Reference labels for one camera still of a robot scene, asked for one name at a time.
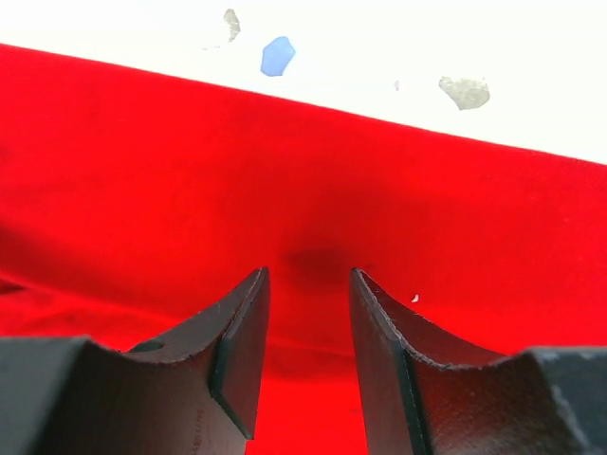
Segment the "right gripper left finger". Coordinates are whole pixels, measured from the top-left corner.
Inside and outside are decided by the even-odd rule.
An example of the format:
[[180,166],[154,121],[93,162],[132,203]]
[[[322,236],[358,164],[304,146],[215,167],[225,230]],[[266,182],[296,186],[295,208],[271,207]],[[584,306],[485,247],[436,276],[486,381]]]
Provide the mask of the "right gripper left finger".
[[88,337],[1,341],[5,454],[241,454],[255,432],[269,272],[127,352]]

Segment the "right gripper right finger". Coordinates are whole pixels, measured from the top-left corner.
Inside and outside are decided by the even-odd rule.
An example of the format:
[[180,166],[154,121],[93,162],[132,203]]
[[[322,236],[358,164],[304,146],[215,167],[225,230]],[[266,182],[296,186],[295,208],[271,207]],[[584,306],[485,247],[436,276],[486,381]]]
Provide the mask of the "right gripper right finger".
[[604,349],[501,355],[443,330],[360,269],[349,302],[370,453],[605,452]]

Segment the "red t shirt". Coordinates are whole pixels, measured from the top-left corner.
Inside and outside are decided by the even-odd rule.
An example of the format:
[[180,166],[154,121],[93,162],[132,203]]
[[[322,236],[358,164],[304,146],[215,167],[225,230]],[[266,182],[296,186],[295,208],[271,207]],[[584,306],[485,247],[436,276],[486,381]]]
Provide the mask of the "red t shirt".
[[265,266],[251,454],[366,450],[351,269],[504,354],[606,342],[606,169],[1,48],[1,332],[127,349]]

